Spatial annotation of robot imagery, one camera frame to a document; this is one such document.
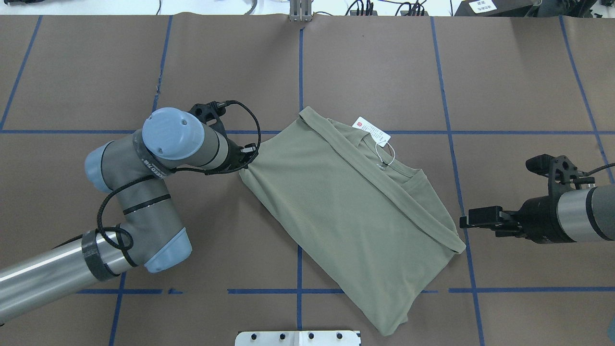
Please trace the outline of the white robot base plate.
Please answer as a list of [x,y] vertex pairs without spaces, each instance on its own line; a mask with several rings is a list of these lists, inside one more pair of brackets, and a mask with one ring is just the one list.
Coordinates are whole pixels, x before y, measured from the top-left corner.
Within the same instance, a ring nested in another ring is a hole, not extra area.
[[235,346],[360,346],[359,331],[244,331],[238,333]]

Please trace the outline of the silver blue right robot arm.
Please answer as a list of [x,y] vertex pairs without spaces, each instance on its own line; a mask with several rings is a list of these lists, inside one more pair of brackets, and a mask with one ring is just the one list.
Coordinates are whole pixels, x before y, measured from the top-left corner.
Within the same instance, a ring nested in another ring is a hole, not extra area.
[[594,177],[606,166],[583,171],[565,155],[534,156],[525,166],[547,178],[547,195],[528,199],[518,210],[468,210],[459,227],[490,229],[498,238],[524,238],[539,245],[614,240],[615,187],[597,186]]

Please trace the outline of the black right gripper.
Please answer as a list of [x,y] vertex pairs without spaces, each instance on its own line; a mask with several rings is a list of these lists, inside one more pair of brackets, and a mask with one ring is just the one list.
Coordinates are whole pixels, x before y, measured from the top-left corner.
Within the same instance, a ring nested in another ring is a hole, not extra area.
[[501,206],[468,210],[460,217],[459,227],[490,229],[497,238],[524,238],[540,245],[573,243],[571,232],[560,225],[556,207],[565,193],[580,191],[582,185],[595,183],[595,177],[579,170],[565,155],[538,155],[525,165],[529,172],[548,179],[548,195],[528,199],[517,211]]

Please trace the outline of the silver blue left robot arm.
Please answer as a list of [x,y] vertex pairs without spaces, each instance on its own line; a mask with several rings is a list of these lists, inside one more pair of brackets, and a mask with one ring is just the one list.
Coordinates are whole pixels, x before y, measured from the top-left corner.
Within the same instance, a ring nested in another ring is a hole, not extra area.
[[159,273],[186,260],[193,248],[165,179],[178,172],[234,173],[257,157],[257,117],[247,111],[257,141],[239,146],[221,121],[230,106],[247,109],[237,100],[189,111],[159,108],[134,133],[90,152],[86,177],[106,194],[95,228],[1,270],[1,323],[133,268]]

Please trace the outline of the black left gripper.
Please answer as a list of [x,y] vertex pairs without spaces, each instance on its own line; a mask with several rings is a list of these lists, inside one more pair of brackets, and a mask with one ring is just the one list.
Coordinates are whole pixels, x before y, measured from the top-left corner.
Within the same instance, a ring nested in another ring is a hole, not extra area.
[[[239,146],[227,134],[221,117],[226,108],[237,105],[243,108],[255,122],[257,142]],[[191,166],[205,172],[236,172],[245,169],[258,156],[260,147],[260,124],[255,114],[246,105],[237,100],[211,101],[206,104],[195,104],[189,114],[195,116],[204,127],[205,138],[200,149],[193,157],[196,162]]]

